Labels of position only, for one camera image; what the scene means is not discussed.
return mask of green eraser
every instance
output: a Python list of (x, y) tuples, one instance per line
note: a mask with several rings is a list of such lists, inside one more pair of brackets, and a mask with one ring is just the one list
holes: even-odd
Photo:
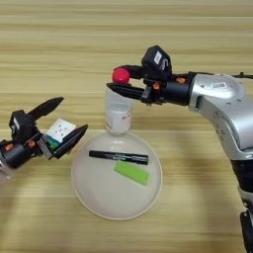
[(137, 183), (141, 185), (146, 185), (147, 180), (149, 178), (149, 173), (138, 168), (135, 166), (132, 166), (131, 164), (128, 164), (127, 162), (123, 162), (121, 160), (118, 160), (115, 166), (115, 171), (119, 172), (120, 174), (133, 179)]

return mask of label on robot arm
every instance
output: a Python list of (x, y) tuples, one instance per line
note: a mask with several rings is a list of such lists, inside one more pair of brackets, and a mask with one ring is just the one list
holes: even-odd
[(157, 65), (159, 64), (161, 57), (162, 57), (162, 54), (159, 51), (157, 51), (156, 54), (155, 54), (155, 56), (154, 56), (154, 62)]
[(76, 125), (69, 123), (65, 120), (58, 119), (47, 131), (46, 135), (51, 139), (56, 140), (59, 143), (62, 143), (63, 139), (75, 130)]

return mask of round plate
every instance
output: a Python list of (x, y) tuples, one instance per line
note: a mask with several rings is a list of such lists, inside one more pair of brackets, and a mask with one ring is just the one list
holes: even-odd
[[(89, 150), (147, 154), (148, 165), (130, 163), (149, 172), (147, 184), (140, 185), (116, 172), (114, 160), (89, 157)], [(140, 138), (102, 133), (90, 139), (74, 159), (72, 184), (88, 210), (108, 219), (130, 219), (148, 211), (156, 201), (162, 170), (154, 151)]]

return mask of wood grain surface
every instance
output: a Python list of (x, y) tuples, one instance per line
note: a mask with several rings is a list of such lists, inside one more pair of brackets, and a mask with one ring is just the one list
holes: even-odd
[[(252, 32), (252, 0), (0, 0), (0, 137), (10, 136), (12, 111), (64, 96), (39, 127), (88, 123), (85, 143), (104, 131), (114, 67), (140, 64), (159, 44), (175, 72), (252, 73)], [(253, 94), (253, 82), (245, 85)], [(187, 108), (136, 104), (131, 132), (163, 167), (148, 213), (117, 222), (87, 211), (71, 187), (78, 148), (38, 158), (0, 189), (0, 252), (245, 252), (237, 182), (212, 126)]]

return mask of red cap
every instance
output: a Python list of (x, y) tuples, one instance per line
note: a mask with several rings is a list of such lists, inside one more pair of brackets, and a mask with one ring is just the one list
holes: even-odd
[(113, 73), (114, 83), (128, 83), (129, 79), (130, 74), (124, 68), (117, 68)]

